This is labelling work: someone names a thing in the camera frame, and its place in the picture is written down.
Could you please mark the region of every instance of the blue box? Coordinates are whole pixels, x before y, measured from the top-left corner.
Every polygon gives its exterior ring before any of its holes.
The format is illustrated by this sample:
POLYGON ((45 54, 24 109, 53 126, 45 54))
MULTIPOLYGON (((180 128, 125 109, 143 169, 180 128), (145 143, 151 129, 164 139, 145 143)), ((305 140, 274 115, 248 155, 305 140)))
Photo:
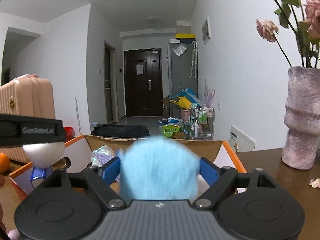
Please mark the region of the blue box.
POLYGON ((33 167, 31 177, 30 177, 30 182, 33 189, 38 187, 47 177, 49 177, 52 171, 53 171, 52 166, 44 169, 33 167))

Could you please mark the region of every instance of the black bag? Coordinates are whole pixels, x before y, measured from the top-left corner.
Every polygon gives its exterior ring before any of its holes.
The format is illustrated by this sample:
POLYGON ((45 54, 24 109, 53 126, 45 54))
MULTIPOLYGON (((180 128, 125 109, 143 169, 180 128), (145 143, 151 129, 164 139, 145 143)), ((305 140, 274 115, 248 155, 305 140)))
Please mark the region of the black bag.
POLYGON ((143 138, 150 136, 145 125, 97 124, 91 135, 113 138, 143 138))

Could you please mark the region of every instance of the ceiling light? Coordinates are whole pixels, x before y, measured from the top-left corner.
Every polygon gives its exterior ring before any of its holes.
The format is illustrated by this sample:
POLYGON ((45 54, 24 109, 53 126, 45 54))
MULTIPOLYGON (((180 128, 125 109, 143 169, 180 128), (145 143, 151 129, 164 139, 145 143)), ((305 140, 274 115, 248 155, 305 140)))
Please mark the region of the ceiling light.
POLYGON ((149 16, 149 17, 146 18, 145 21, 147 21, 149 23, 156 23, 156 22, 161 21, 161 19, 159 17, 156 17, 156 16, 149 16))

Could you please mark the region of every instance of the door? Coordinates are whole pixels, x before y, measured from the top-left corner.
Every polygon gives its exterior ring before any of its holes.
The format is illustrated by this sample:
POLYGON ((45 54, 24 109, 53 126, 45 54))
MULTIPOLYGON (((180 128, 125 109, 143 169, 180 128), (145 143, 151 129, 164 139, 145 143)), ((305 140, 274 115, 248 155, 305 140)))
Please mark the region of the door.
POLYGON ((112 112, 112 94, 111 94, 111 66, 110 66, 110 50, 105 47, 104 49, 104 87, 105 87, 105 102, 106 102, 106 114, 107 123, 113 123, 112 112))
POLYGON ((0 85, 9 83, 10 81, 10 67, 2 71, 2 81, 0 85))
POLYGON ((162 116, 161 49, 124 52, 127 116, 162 116))

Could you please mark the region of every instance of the floor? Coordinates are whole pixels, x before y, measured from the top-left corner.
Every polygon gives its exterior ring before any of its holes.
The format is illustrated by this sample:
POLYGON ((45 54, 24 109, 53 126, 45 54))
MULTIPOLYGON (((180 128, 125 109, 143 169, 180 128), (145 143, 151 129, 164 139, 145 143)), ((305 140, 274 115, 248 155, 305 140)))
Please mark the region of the floor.
POLYGON ((151 136, 160 135, 158 121, 161 117, 125 117, 119 120, 118 124, 145 125, 151 136))

